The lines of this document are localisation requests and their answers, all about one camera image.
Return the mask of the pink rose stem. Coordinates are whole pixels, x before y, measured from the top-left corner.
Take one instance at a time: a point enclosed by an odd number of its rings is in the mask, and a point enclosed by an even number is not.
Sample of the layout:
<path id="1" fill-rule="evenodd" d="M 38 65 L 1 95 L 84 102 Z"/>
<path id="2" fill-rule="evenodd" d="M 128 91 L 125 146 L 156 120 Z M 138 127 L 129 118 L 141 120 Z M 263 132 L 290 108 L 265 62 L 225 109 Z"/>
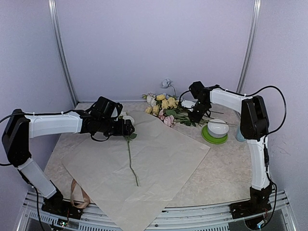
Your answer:
<path id="1" fill-rule="evenodd" d="M 173 127 L 176 123 L 186 126 L 193 124 L 187 115 L 181 114 L 173 109 L 162 109 L 158 114 L 158 118 L 168 127 Z"/>

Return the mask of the yellow rose bunch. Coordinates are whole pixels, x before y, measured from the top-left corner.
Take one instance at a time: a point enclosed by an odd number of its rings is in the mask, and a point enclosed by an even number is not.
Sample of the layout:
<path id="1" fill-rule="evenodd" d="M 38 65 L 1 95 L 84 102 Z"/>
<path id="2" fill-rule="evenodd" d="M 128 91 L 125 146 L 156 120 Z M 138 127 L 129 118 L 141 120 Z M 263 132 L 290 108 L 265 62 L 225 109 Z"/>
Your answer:
<path id="1" fill-rule="evenodd" d="M 170 97 L 167 99 L 165 95 L 159 94 L 156 95 L 156 100 L 157 105 L 154 107 L 148 105 L 148 107 L 145 109 L 146 113 L 154 115 L 156 117 L 158 117 L 158 114 L 162 109 L 173 109 L 184 115 L 188 113 L 188 109 L 180 107 L 179 100 L 175 99 L 174 97 Z"/>

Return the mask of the white pink flower stem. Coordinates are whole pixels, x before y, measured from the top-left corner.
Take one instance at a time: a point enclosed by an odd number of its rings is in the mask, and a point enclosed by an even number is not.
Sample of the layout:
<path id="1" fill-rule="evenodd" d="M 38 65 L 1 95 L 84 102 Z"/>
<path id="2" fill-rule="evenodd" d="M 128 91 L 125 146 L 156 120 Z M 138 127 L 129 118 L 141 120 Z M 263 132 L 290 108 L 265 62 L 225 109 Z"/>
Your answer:
<path id="1" fill-rule="evenodd" d="M 142 98 L 146 100 L 146 102 L 151 106 L 154 107 L 157 105 L 156 95 L 153 93 L 143 94 Z"/>

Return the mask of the pink wrapping paper sheet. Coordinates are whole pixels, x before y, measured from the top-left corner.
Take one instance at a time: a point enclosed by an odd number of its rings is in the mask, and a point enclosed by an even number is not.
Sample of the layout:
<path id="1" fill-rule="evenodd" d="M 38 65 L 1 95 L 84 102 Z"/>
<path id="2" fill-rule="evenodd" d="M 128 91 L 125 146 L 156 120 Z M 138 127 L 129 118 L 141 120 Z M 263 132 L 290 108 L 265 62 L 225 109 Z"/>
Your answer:
<path id="1" fill-rule="evenodd" d="M 130 115 L 135 139 L 86 139 L 62 163 L 119 228 L 142 231 L 187 182 L 209 147 L 145 112 Z"/>

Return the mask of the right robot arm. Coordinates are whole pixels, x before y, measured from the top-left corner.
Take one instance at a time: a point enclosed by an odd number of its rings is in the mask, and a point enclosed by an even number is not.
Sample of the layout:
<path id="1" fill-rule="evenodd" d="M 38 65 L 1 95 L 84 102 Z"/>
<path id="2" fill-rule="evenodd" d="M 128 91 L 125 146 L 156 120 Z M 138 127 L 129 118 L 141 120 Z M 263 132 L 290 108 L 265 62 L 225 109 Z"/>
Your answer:
<path id="1" fill-rule="evenodd" d="M 203 115 L 210 115 L 212 104 L 225 106 L 241 115 L 240 131 L 248 143 L 252 161 L 252 183 L 246 209 L 249 213 L 257 213 L 267 202 L 273 185 L 268 173 L 269 119 L 263 98 L 224 90 L 219 85 L 205 87 L 200 81 L 192 83 L 189 92 L 197 100 L 188 113 L 194 123 L 200 122 Z"/>

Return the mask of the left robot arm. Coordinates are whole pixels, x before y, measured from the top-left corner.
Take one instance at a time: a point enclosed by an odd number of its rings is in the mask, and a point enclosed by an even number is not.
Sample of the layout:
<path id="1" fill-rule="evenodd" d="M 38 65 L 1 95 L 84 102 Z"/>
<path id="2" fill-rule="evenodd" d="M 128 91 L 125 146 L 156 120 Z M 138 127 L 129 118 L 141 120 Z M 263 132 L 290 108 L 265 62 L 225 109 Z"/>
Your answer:
<path id="1" fill-rule="evenodd" d="M 133 122 L 122 117 L 123 105 L 103 96 L 88 109 L 71 109 L 54 113 L 24 112 L 14 109 L 2 118 L 5 122 L 1 143 L 7 156 L 7 166 L 17 169 L 24 180 L 39 192 L 44 204 L 57 214 L 67 210 L 67 202 L 59 189 L 33 159 L 30 144 L 33 140 L 62 134 L 88 134 L 94 141 L 97 133 L 108 140 L 112 136 L 129 137 L 135 132 Z"/>

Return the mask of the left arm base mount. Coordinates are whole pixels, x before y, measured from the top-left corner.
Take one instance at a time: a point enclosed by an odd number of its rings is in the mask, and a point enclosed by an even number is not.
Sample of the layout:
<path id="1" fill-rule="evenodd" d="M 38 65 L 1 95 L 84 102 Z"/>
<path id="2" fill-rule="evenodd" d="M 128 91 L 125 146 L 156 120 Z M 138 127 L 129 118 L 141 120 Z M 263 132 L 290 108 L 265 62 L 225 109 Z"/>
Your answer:
<path id="1" fill-rule="evenodd" d="M 44 198 L 41 209 L 50 214 L 78 220 L 81 219 L 83 212 L 83 209 L 76 208 L 69 201 L 63 200 L 61 195 L 54 195 L 49 199 Z"/>

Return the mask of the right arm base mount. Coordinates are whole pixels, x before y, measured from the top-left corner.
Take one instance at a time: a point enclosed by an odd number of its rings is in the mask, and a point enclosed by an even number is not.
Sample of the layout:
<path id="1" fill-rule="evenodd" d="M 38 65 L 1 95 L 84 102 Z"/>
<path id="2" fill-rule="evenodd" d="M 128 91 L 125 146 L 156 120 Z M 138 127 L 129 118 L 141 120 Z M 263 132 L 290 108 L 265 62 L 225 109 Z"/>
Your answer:
<path id="1" fill-rule="evenodd" d="M 252 216 L 271 210 L 269 196 L 272 193 L 272 186 L 262 190 L 256 190 L 250 187 L 250 199 L 242 202 L 236 202 L 229 205 L 233 219 Z"/>

